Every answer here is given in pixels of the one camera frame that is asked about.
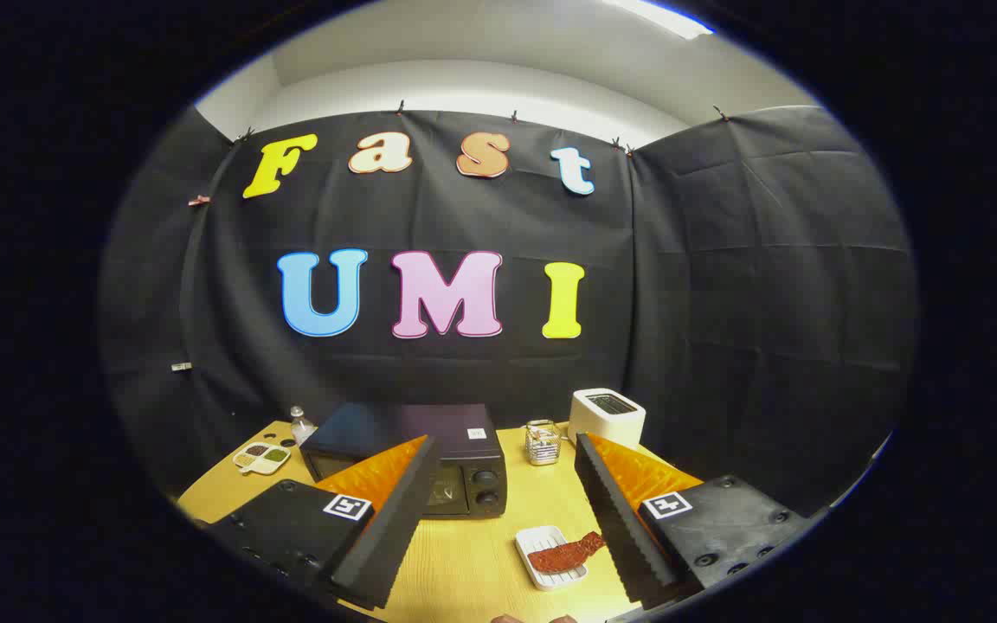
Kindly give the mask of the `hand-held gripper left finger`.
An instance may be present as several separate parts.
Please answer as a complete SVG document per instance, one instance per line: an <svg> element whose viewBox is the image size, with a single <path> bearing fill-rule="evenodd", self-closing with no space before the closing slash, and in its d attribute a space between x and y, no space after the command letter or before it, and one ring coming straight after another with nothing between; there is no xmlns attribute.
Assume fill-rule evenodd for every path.
<svg viewBox="0 0 997 623"><path fill-rule="evenodd" d="M316 485L283 478L204 529L308 598L383 608L438 465L434 439L419 435Z"/></svg>

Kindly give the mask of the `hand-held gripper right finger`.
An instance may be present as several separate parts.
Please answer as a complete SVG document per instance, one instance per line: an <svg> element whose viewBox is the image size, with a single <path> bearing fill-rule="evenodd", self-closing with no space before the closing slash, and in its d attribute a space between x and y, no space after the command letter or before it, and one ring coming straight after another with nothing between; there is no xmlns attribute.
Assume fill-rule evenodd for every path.
<svg viewBox="0 0 997 623"><path fill-rule="evenodd" d="M576 436L575 470L626 596L644 608L719 591L811 529L744 478L700 482L600 435Z"/></svg>

